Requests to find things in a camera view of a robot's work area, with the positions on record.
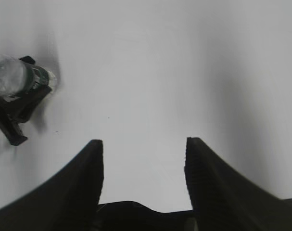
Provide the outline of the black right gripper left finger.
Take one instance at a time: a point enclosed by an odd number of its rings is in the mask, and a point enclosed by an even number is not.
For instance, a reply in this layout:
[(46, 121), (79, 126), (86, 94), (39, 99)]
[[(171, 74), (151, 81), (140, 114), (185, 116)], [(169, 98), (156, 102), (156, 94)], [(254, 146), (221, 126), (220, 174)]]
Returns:
[(0, 209), (0, 231), (90, 231), (103, 184), (103, 144), (91, 140), (41, 186)]

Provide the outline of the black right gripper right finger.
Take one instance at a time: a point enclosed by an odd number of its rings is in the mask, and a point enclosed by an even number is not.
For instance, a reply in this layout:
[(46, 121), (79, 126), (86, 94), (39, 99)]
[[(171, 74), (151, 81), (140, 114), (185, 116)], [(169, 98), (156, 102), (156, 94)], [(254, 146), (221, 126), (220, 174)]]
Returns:
[(202, 139), (187, 138), (185, 179), (200, 231), (292, 231), (292, 204), (261, 189)]

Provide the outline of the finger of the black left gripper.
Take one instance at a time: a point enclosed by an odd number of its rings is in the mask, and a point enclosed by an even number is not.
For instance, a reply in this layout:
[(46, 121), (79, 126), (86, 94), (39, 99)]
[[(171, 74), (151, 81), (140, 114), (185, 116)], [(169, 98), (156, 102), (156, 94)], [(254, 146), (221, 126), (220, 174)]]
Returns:
[(27, 64), (36, 64), (36, 61), (29, 55), (21, 57), (19, 60)]
[(18, 146), (27, 140), (19, 124), (31, 118), (35, 108), (50, 92), (49, 86), (42, 85), (10, 102), (0, 97), (0, 130), (11, 145)]

